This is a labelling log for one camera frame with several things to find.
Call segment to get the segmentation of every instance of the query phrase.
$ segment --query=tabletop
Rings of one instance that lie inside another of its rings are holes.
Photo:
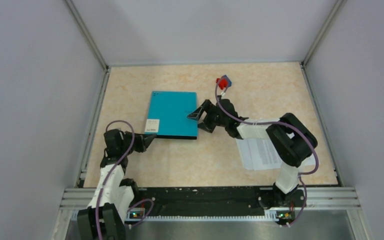
[[[216,79],[222,75],[232,81],[224,98],[240,116],[275,119],[290,112],[314,134],[320,167],[302,177],[307,185],[338,183],[300,64],[275,62],[112,67],[83,186],[98,185],[109,122],[125,120],[143,133],[152,91],[196,92],[197,106],[205,99],[215,104]],[[112,128],[130,130],[122,123]],[[279,174],[279,169],[245,169],[235,139],[223,127],[212,134],[199,130],[196,140],[157,138],[146,152],[133,152],[128,159],[125,177],[139,187],[268,186]]]

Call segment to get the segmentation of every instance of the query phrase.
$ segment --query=black bracket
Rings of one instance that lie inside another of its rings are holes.
[[[99,219],[103,219],[103,222],[99,223],[103,239],[126,240],[126,229],[114,203],[105,203],[99,207]],[[80,239],[98,239],[95,208],[89,206],[86,209],[78,211],[77,224],[80,230]]]
[[[235,107],[229,99],[221,99],[221,96],[217,96],[222,107],[234,117],[246,120],[247,117],[238,116],[238,113],[235,111]],[[188,119],[193,119],[199,121],[203,113],[206,113],[203,121],[198,124],[198,128],[202,129],[208,133],[213,133],[216,126],[224,127],[226,132],[232,138],[242,139],[239,134],[237,127],[240,122],[232,119],[226,113],[224,113],[218,104],[214,106],[209,99],[206,99],[201,106],[199,106],[194,112],[187,116]]]
[[[314,137],[294,114],[286,113],[280,118],[279,122],[294,126],[304,134],[313,148],[317,147],[318,143],[316,137]],[[289,166],[298,168],[301,163],[312,154],[312,151],[304,139],[289,127],[272,124],[265,131],[270,137],[270,140],[282,161]],[[294,133],[294,136],[290,138],[288,134],[292,133]]]

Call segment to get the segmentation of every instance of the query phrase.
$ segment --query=aluminum frame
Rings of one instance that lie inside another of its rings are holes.
[[[260,190],[271,189],[271,187],[260,187]],[[96,188],[66,188],[59,209],[85,209],[92,200],[95,190]],[[307,187],[307,194],[307,207],[304,208],[306,211],[361,210],[360,201],[353,187]],[[272,207],[270,210],[288,211],[289,208]]]

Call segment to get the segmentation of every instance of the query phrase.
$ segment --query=purple cable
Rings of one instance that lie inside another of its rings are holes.
[[[300,172],[299,175],[310,175],[310,174],[313,174],[315,173],[318,169],[319,169],[319,157],[317,156],[317,153],[316,151],[314,150],[314,147],[313,145],[310,143],[310,141],[306,138],[306,136],[300,131],[298,130],[296,127],[290,125],[290,124],[287,124],[287,123],[284,123],[284,122],[280,122],[280,121],[266,121],[266,122],[249,122],[249,121],[244,121],[244,120],[241,120],[235,116],[233,116],[232,114],[228,113],[228,111],[226,111],[223,106],[220,104],[220,100],[219,98],[217,97],[217,87],[219,86],[219,83],[222,79],[220,78],[220,80],[218,80],[217,84],[215,85],[215,100],[217,101],[217,104],[218,104],[218,107],[229,117],[231,117],[232,119],[240,122],[240,123],[243,123],[243,124],[248,124],[248,125],[272,125],[272,124],[275,124],[275,125],[282,125],[282,126],[285,126],[287,128],[290,128],[292,129],[294,132],[296,132],[302,139],[304,139],[305,143],[308,145],[308,147],[310,148],[312,154],[314,155],[314,159],[315,159],[315,167],[313,170],[309,171],[309,172]],[[224,92],[227,92],[229,87],[226,86],[226,89],[224,90]]]
[[[152,199],[145,198],[145,199],[142,199],[142,200],[136,202],[133,206],[129,207],[129,209],[127,210],[127,212],[130,212],[132,209],[136,208],[139,204],[144,203],[144,202],[150,202],[151,203],[151,207],[149,208],[148,212],[145,213],[145,215],[143,215],[143,217],[138,222],[136,222],[135,224],[133,224],[131,226],[132,228],[134,226],[140,225],[140,224],[142,224],[144,222],[145,218],[148,217],[148,215],[152,211],[152,208],[154,207],[154,201],[152,201]]]
[[[306,187],[305,183],[303,182],[303,180],[301,179],[300,175],[298,176],[298,180],[302,184],[302,187],[304,188],[304,203],[302,204],[301,209],[298,212],[298,215],[296,215],[295,219],[291,223],[289,223],[289,225],[288,225],[289,227],[292,227],[292,225],[294,225],[297,222],[297,220],[301,217],[301,214],[304,211],[304,207],[307,204],[307,187]]]
[[[101,232],[101,226],[100,226],[100,222],[99,222],[99,204],[101,202],[101,196],[102,196],[102,192],[104,190],[104,187],[105,187],[105,184],[107,183],[108,181],[108,178],[110,178],[110,175],[111,173],[114,171],[114,169],[117,167],[118,164],[120,164],[120,162],[127,156],[127,154],[129,153],[130,149],[132,149],[133,147],[133,142],[135,140],[135,132],[133,130],[133,126],[128,123],[127,121],[124,121],[124,120],[115,120],[115,121],[112,121],[110,122],[106,128],[105,128],[105,132],[108,131],[108,127],[113,124],[113,123],[124,123],[124,124],[127,124],[130,129],[131,129],[131,143],[130,145],[128,146],[126,152],[120,157],[120,159],[114,164],[114,166],[112,166],[112,168],[109,170],[108,174],[106,175],[106,177],[103,179],[103,182],[102,182],[102,188],[99,190],[99,194],[98,194],[98,198],[96,200],[96,208],[95,208],[95,222],[96,222],[96,230],[98,232],[98,237],[99,237],[99,240],[104,240],[102,238],[102,232]]]

